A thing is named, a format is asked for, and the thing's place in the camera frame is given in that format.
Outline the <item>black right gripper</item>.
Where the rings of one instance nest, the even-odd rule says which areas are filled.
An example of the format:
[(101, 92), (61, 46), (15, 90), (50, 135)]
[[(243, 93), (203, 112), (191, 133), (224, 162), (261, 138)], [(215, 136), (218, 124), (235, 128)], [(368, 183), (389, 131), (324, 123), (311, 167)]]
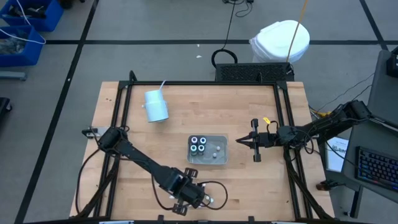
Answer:
[(261, 154), (259, 152), (260, 147), (265, 147), (265, 148), (274, 147), (276, 145), (276, 141), (277, 141), (277, 135), (269, 132), (269, 126), (271, 124), (276, 124), (276, 128), (278, 128), (279, 127), (278, 122), (271, 121), (268, 118), (263, 118), (263, 120), (267, 124), (267, 126), (266, 126), (267, 131), (265, 133), (260, 133), (258, 131), (259, 120), (254, 118), (251, 120), (252, 132), (249, 133), (247, 136), (236, 140), (237, 143), (251, 147), (251, 149), (254, 150), (254, 155), (253, 155), (254, 162), (261, 162)]

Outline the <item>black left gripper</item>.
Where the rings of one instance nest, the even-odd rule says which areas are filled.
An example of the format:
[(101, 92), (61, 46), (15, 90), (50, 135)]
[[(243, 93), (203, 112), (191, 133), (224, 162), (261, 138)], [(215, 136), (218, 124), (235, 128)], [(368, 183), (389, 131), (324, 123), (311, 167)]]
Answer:
[(211, 197), (206, 193), (206, 184), (193, 183), (198, 171), (186, 168), (182, 180), (177, 184), (174, 197), (178, 202), (174, 204), (172, 211), (178, 215), (186, 215), (188, 208), (200, 208), (209, 205)]

